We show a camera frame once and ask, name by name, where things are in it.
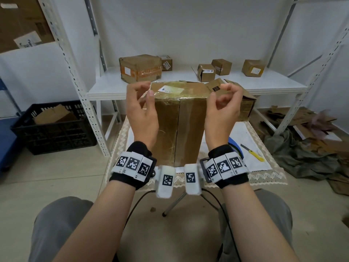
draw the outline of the hand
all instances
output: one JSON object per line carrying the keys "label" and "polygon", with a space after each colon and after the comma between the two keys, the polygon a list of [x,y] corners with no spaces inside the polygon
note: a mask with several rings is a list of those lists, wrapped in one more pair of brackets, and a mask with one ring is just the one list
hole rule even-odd
{"label": "hand", "polygon": [[[126,115],[133,131],[134,141],[141,141],[148,150],[154,146],[159,131],[154,91],[149,90],[150,86],[150,81],[128,84],[126,94]],[[146,96],[141,97],[147,90],[149,91]],[[142,109],[144,103],[147,103],[146,110]]]}
{"label": "hand", "polygon": [[221,89],[230,91],[217,98],[212,92],[207,98],[205,137],[209,151],[224,144],[240,114],[242,88],[232,83],[223,83]]}

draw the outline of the person's left hand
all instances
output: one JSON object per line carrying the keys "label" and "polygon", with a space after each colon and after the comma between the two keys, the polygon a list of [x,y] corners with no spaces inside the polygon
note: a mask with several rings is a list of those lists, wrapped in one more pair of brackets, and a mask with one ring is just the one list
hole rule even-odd
{"label": "person's left hand", "polygon": [[[150,81],[128,84],[126,94],[126,115],[133,131],[134,141],[141,141],[148,150],[154,146],[159,131],[154,91],[149,90],[150,85]],[[149,91],[146,96],[142,97],[147,90]],[[144,103],[147,103],[146,110],[142,109]]]}

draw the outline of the lace tablecloth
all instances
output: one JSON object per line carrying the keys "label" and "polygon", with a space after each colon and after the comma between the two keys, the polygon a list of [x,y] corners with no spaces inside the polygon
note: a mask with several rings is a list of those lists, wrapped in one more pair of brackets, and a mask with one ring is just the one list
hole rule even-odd
{"label": "lace tablecloth", "polygon": [[[262,151],[264,157],[269,162],[270,166],[273,168],[273,170],[268,171],[255,171],[250,172],[248,174],[248,178],[250,180],[251,185],[262,185],[262,184],[284,184],[287,185],[287,179],[285,176],[285,171],[283,168],[279,167],[278,164],[275,162],[274,158],[271,156],[267,148],[264,146],[263,142],[251,126],[249,122],[244,122],[249,133],[251,134],[253,140],[257,144],[258,148]],[[114,144],[113,150],[112,150],[112,156],[108,162],[107,165],[107,171],[104,178],[104,186],[107,184],[110,176],[111,176],[111,169],[113,168],[116,159],[118,156],[123,152],[126,148],[126,142],[127,142],[127,135],[129,133],[129,120],[126,117],[125,122],[120,130],[119,137],[117,141]],[[139,189],[138,191],[148,191],[154,189],[155,181],[150,180],[147,185],[145,185],[142,189]],[[217,188],[216,184],[214,183],[206,183],[205,187],[208,188]],[[174,187],[178,188],[181,186],[185,186],[185,180],[184,180],[184,173],[177,173],[174,181]]]}

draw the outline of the white shelf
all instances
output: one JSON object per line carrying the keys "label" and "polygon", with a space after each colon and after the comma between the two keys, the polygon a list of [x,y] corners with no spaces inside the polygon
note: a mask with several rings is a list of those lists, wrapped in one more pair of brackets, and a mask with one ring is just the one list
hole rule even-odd
{"label": "white shelf", "polygon": [[[247,77],[240,70],[232,70],[229,75],[216,75],[216,79],[227,79],[239,83],[252,95],[303,93],[306,86],[287,78],[273,70],[265,69],[262,77]],[[195,72],[189,65],[174,66],[172,71],[162,72],[159,82],[170,81],[198,82]],[[99,78],[87,93],[93,100],[123,100],[126,99],[127,83],[121,80],[120,68],[111,67]]]}

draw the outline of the forearm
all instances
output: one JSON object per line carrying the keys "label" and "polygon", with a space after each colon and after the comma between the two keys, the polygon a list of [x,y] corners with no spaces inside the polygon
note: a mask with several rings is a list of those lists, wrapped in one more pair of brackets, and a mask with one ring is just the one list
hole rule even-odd
{"label": "forearm", "polygon": [[110,181],[54,262],[111,261],[119,248],[134,194],[134,187]]}
{"label": "forearm", "polygon": [[299,261],[248,182],[222,193],[242,261]]}

